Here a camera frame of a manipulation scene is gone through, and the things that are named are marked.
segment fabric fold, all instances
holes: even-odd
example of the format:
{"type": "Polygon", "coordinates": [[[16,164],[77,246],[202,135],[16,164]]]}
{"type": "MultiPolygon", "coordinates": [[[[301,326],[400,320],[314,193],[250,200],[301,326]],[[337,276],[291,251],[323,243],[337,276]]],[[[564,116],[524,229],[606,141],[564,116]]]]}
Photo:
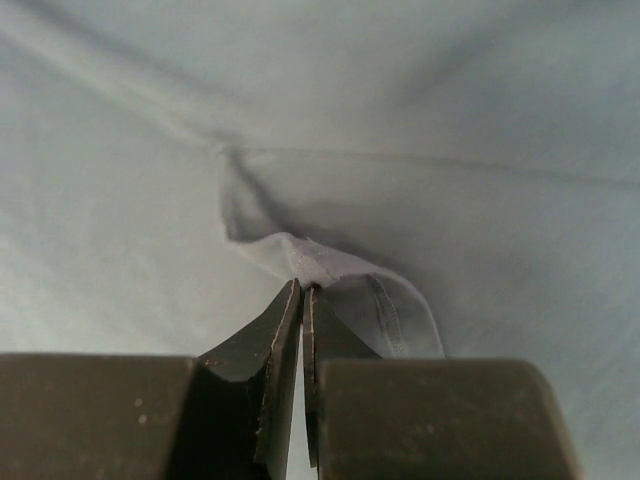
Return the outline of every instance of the fabric fold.
{"type": "Polygon", "coordinates": [[[223,155],[221,216],[230,247],[282,280],[325,288],[338,317],[382,356],[444,357],[429,304],[408,280],[296,232],[240,155],[223,155]]]}

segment metal jaw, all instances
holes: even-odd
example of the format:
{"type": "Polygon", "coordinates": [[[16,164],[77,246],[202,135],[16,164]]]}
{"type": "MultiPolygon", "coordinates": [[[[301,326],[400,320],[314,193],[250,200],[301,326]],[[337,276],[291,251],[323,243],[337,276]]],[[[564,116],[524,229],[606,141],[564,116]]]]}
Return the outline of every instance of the metal jaw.
{"type": "Polygon", "coordinates": [[[0,477],[284,480],[300,325],[321,480],[579,478],[534,367],[382,360],[295,280],[197,359],[0,357],[0,477]]]}

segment light blue fabric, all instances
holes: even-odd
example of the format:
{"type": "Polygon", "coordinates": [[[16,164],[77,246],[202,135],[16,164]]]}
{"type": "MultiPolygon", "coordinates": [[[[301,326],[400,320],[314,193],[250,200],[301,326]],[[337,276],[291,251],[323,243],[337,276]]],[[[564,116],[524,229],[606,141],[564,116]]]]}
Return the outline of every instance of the light blue fabric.
{"type": "Polygon", "coordinates": [[[196,354],[285,276],[337,280],[381,352],[439,354],[437,325],[447,355],[532,361],[587,477],[637,479],[638,24],[633,0],[0,0],[0,348],[196,354]]]}

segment cloth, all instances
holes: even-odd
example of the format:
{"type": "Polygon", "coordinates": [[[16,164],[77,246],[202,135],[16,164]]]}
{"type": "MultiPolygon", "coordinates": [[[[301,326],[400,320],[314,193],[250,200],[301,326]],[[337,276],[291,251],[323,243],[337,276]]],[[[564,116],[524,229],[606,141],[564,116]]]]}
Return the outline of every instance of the cloth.
{"type": "Polygon", "coordinates": [[[303,288],[327,289],[336,315],[380,355],[444,356],[429,304],[397,273],[355,255],[299,238],[278,223],[277,206],[261,194],[237,153],[222,176],[222,223],[227,241],[241,255],[303,288]]]}
{"type": "Polygon", "coordinates": [[[297,272],[385,355],[532,361],[637,478],[639,19],[0,0],[0,348],[198,354],[297,272]]]}

